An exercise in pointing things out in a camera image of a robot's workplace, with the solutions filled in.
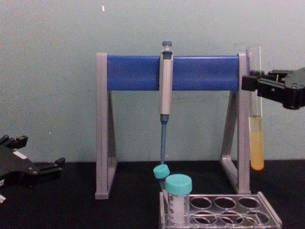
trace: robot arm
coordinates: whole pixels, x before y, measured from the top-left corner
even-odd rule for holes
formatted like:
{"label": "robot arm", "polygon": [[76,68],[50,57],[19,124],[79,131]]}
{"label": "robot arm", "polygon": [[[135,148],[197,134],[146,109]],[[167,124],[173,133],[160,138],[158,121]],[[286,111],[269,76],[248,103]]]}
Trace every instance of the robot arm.
{"label": "robot arm", "polygon": [[[16,140],[7,135],[0,138],[0,188],[7,185],[31,188],[41,181],[60,177],[66,159],[62,157],[55,163],[38,167],[16,150],[25,147],[27,141],[27,136],[17,137]],[[5,197],[0,195],[0,204],[4,201]]]}
{"label": "robot arm", "polygon": [[250,71],[243,76],[242,89],[257,90],[257,95],[283,104],[283,107],[297,110],[305,106],[305,67],[296,71],[272,70]]}

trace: blue crossbar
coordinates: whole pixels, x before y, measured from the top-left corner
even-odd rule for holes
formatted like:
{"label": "blue crossbar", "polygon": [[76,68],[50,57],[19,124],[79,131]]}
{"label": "blue crossbar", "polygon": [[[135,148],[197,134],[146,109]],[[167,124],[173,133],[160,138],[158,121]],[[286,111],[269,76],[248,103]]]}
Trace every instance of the blue crossbar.
{"label": "blue crossbar", "polygon": [[[107,58],[109,91],[159,90],[159,56]],[[238,91],[238,56],[176,56],[175,91]]]}

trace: wall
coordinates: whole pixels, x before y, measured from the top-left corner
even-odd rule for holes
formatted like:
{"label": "wall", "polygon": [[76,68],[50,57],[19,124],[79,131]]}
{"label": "wall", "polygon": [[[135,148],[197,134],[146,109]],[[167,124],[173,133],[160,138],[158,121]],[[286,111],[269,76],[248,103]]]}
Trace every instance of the wall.
{"label": "wall", "polygon": [[[95,54],[235,54],[262,45],[263,70],[305,66],[301,0],[40,0],[0,3],[0,133],[28,135],[34,161],[95,160]],[[219,158],[228,92],[175,92],[168,160]],[[114,92],[120,161],[158,160],[157,92]],[[263,100],[267,159],[305,158],[305,109]]]}

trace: gray stand leg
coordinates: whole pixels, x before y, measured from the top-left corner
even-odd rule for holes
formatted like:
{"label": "gray stand leg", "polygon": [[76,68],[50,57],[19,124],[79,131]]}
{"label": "gray stand leg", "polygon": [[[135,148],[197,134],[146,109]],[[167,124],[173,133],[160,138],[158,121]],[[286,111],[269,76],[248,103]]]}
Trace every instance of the gray stand leg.
{"label": "gray stand leg", "polygon": [[96,193],[108,199],[116,170],[111,93],[107,91],[107,54],[96,54]]}
{"label": "gray stand leg", "polygon": [[[250,194],[250,137],[249,92],[241,89],[242,76],[247,74],[246,56],[239,54],[239,92],[230,92],[224,127],[224,140],[220,162],[234,190],[238,194]],[[231,149],[237,121],[238,166],[231,159]]]}

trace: turquoise cap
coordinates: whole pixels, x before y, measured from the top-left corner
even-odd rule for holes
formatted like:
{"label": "turquoise cap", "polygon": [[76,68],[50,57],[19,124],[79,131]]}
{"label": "turquoise cap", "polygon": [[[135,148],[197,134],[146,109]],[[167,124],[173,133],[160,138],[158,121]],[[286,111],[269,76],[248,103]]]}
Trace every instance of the turquoise cap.
{"label": "turquoise cap", "polygon": [[192,191],[192,179],[184,174],[170,175],[165,180],[165,189],[177,196],[189,194]]}
{"label": "turquoise cap", "polygon": [[165,177],[167,177],[169,175],[170,170],[168,169],[167,165],[163,164],[163,165],[156,166],[153,169],[153,173],[154,173],[154,176],[157,179],[162,179],[162,178],[165,178]]}

